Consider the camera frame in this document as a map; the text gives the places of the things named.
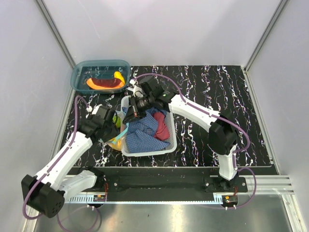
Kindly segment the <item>clear zip top bag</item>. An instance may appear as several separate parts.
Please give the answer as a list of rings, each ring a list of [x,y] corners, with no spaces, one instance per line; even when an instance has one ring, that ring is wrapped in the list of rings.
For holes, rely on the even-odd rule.
[[[123,124],[123,119],[125,117],[125,113],[122,112],[122,111],[116,111],[116,114],[114,116],[117,116],[117,117],[121,118],[121,128],[119,128],[120,129],[120,134],[118,136],[116,136],[115,138],[116,139],[123,138],[123,143],[122,143],[122,145],[123,145],[124,142],[125,142],[125,136],[126,136],[127,127],[128,127],[127,124]]]

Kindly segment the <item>fake yellow banana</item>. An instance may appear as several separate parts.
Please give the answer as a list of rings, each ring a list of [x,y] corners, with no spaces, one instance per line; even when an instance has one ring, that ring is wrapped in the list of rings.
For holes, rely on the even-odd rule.
[[[119,79],[123,84],[126,83],[123,75],[119,71],[114,72],[114,78]]]

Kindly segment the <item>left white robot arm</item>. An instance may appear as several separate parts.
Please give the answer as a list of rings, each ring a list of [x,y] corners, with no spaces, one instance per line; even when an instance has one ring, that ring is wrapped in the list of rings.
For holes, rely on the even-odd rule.
[[[108,142],[120,133],[114,122],[117,117],[115,110],[96,106],[44,168],[34,176],[26,175],[22,179],[23,207],[29,206],[41,215],[53,218],[66,200],[86,189],[100,191],[104,187],[104,173],[96,168],[86,168],[69,179],[65,177],[88,149],[99,141]]]

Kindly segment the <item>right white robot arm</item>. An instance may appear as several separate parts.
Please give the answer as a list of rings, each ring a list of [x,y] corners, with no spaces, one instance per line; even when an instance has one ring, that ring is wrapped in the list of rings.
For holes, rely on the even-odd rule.
[[[236,166],[236,153],[239,152],[237,139],[240,132],[246,135],[243,129],[230,121],[228,116],[187,99],[178,85],[163,88],[153,73],[139,75],[129,83],[133,94],[128,99],[124,123],[141,121],[146,117],[146,111],[153,107],[191,120],[208,133],[208,145],[218,156],[219,176],[215,184],[227,192],[236,187],[239,176]]]

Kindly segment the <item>fake yellow lemon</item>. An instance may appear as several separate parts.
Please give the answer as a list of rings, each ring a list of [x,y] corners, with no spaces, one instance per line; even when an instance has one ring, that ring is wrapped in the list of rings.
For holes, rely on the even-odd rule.
[[[107,142],[107,145],[109,145],[114,150],[121,151],[122,146],[123,146],[122,143],[123,143],[123,138],[120,138],[120,139],[113,138]]]

